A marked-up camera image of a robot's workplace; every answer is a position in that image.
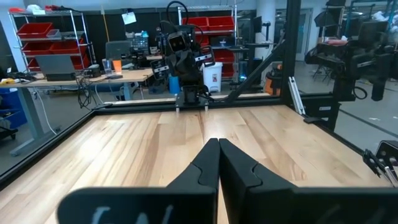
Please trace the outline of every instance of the orange cup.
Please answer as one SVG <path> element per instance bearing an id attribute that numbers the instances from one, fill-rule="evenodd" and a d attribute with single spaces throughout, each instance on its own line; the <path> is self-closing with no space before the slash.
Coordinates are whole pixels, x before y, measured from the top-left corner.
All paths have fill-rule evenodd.
<path id="1" fill-rule="evenodd" d="M 122 60 L 113 60 L 114 71 L 117 75 L 122 74 Z"/>

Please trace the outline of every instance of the white paper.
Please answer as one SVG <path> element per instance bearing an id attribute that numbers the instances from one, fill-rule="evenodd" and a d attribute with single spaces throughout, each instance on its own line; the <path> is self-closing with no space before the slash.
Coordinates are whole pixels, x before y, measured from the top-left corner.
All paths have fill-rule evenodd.
<path id="1" fill-rule="evenodd" d="M 45 15 L 45 10 L 33 10 L 33 15 Z"/>
<path id="2" fill-rule="evenodd" d="M 137 22 L 136 15 L 133 12 L 122 14 L 124 25 Z"/>

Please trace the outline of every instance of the white label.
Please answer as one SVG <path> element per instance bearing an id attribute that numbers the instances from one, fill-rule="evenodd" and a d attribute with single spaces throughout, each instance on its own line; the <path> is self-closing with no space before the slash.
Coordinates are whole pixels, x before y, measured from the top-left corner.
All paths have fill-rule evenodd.
<path id="1" fill-rule="evenodd" d="M 33 15 L 45 15 L 45 10 L 34 9 L 32 12 L 33 12 Z"/>
<path id="2" fill-rule="evenodd" d="M 331 106 L 321 106 L 319 107 L 319 111 L 331 110 Z"/>

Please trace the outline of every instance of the laptop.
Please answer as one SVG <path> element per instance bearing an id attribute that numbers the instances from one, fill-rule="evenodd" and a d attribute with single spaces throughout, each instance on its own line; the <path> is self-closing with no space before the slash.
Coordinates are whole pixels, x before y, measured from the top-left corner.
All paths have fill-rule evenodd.
<path id="1" fill-rule="evenodd" d="M 38 55 L 37 64 L 47 81 L 75 80 L 75 67 L 70 55 Z"/>

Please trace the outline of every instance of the wooden tabletop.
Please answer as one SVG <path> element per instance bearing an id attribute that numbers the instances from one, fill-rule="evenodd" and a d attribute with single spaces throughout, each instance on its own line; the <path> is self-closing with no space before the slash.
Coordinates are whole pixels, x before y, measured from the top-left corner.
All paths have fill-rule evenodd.
<path id="1" fill-rule="evenodd" d="M 298 186 L 388 185 L 286 106 L 97 116 L 0 192 L 1 223 L 56 223 L 59 201 L 82 187 L 166 186 L 210 138 L 229 139 Z M 227 223 L 222 191 L 218 201 Z"/>
<path id="2" fill-rule="evenodd" d="M 125 83 L 125 82 L 144 82 L 147 80 L 149 77 L 151 77 L 152 74 L 152 69 L 151 68 L 146 68 L 143 70 L 123 70 L 122 71 L 122 76 L 123 78 L 115 79 L 115 80 L 104 80 L 102 82 L 104 83 Z M 43 78 L 42 73 L 38 73 L 35 76 L 38 79 Z M 95 82 L 98 80 L 102 80 L 105 78 L 105 75 L 102 75 L 97 78 L 91 78 L 90 80 Z M 0 88 L 17 88 L 17 87 L 38 87 L 38 86 L 68 86 L 68 85 L 76 85 L 76 81 L 53 81 L 53 82 L 48 82 L 47 80 L 37 80 L 29 84 L 12 84 L 12 85 L 0 85 Z"/>

